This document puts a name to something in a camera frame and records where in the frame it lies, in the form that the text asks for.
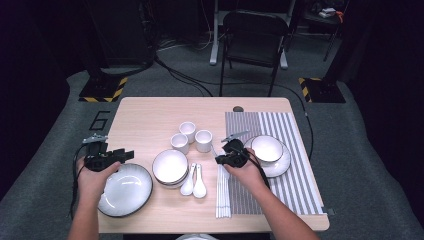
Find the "table leg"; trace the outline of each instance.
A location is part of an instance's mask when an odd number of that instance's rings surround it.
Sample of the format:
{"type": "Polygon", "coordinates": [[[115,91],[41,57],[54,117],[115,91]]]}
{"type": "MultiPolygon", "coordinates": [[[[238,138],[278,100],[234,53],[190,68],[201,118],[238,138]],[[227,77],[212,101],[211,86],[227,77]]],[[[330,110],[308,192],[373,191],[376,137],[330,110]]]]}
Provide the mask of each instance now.
{"type": "Polygon", "coordinates": [[[218,58],[218,49],[219,49],[219,42],[218,42],[218,21],[219,21],[219,11],[218,11],[218,0],[215,0],[215,12],[214,12],[214,19],[213,19],[213,45],[212,45],[212,52],[211,52],[211,59],[209,61],[210,65],[215,66],[218,58]]]}

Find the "hand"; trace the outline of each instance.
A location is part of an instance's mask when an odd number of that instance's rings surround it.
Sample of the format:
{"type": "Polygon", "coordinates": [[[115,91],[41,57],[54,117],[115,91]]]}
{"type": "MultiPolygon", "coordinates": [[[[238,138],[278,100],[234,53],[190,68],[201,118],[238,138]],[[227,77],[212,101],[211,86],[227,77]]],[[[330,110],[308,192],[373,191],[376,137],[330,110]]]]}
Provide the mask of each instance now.
{"type": "Polygon", "coordinates": [[[106,180],[116,172],[121,166],[120,162],[115,162],[110,165],[108,168],[101,172],[93,172],[88,168],[84,167],[84,158],[80,158],[77,162],[78,172],[81,170],[81,173],[78,177],[78,188],[80,192],[80,202],[85,202],[86,204],[97,204],[100,201],[100,196],[103,193],[103,190],[106,186],[106,180]]]}
{"type": "MultiPolygon", "coordinates": [[[[260,164],[258,159],[255,157],[255,150],[247,148],[249,152],[249,157],[260,164]]],[[[263,187],[265,185],[264,180],[261,177],[259,169],[248,160],[247,163],[241,168],[233,168],[230,165],[224,164],[225,169],[235,176],[243,186],[245,186],[250,192],[255,190],[258,187],[263,187]]]]}

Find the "white plate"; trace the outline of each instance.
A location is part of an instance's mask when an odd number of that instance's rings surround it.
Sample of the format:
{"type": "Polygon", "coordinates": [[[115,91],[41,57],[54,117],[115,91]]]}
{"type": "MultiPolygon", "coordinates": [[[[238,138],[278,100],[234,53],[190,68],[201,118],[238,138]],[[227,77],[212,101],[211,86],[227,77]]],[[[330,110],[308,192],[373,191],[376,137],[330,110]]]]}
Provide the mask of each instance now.
{"type": "MultiPolygon", "coordinates": [[[[252,148],[253,139],[254,139],[254,137],[247,140],[246,143],[244,144],[244,147],[252,148]]],[[[261,162],[262,169],[264,170],[265,175],[269,178],[282,175],[290,167],[290,163],[291,163],[290,151],[284,143],[281,143],[281,144],[283,145],[283,155],[281,156],[281,158],[278,161],[273,162],[273,163],[266,163],[266,164],[261,162]]]]}
{"type": "Polygon", "coordinates": [[[185,177],[187,171],[188,160],[177,150],[165,150],[153,162],[153,174],[161,183],[177,183],[185,177]]]}
{"type": "Polygon", "coordinates": [[[111,217],[124,217],[139,210],[152,193],[149,172],[137,164],[122,164],[106,181],[99,210],[111,217]]]}

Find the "table mat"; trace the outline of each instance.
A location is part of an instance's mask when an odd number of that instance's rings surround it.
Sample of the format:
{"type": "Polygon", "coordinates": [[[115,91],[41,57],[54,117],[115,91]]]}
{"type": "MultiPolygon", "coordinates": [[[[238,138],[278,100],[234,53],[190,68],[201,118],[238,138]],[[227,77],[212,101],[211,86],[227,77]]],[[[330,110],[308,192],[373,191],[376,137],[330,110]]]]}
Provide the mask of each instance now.
{"type": "MultiPolygon", "coordinates": [[[[239,138],[243,143],[259,135],[270,135],[282,141],[291,153],[291,164],[284,174],[268,178],[271,191],[296,214],[323,214],[292,113],[226,112],[225,122],[227,136],[250,131],[239,138]]],[[[233,176],[229,180],[229,192],[233,214],[262,214],[253,196],[233,176]]]]}

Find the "white bowl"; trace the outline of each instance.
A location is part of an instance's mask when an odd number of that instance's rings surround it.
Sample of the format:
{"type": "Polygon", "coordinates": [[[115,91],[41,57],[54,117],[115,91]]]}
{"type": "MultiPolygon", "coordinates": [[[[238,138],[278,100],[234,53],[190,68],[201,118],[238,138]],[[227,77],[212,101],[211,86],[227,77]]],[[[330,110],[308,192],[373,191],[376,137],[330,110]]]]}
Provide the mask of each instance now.
{"type": "Polygon", "coordinates": [[[106,181],[98,209],[111,217],[124,217],[139,210],[152,193],[149,172],[137,164],[122,164],[106,181]]]}
{"type": "MultiPolygon", "coordinates": [[[[252,141],[254,138],[250,138],[246,141],[244,144],[244,147],[246,148],[252,148],[252,141]]],[[[291,154],[289,149],[284,143],[281,143],[283,145],[283,156],[278,161],[275,162],[264,162],[260,161],[261,167],[265,172],[265,175],[269,178],[277,177],[282,174],[284,174],[291,165],[291,154]]]]}
{"type": "Polygon", "coordinates": [[[281,142],[267,135],[257,136],[252,141],[252,149],[255,155],[264,162],[275,162],[283,155],[283,145],[281,142]]]}
{"type": "Polygon", "coordinates": [[[153,174],[158,182],[173,185],[184,179],[188,171],[186,156],[177,150],[165,150],[153,161],[153,174]]]}

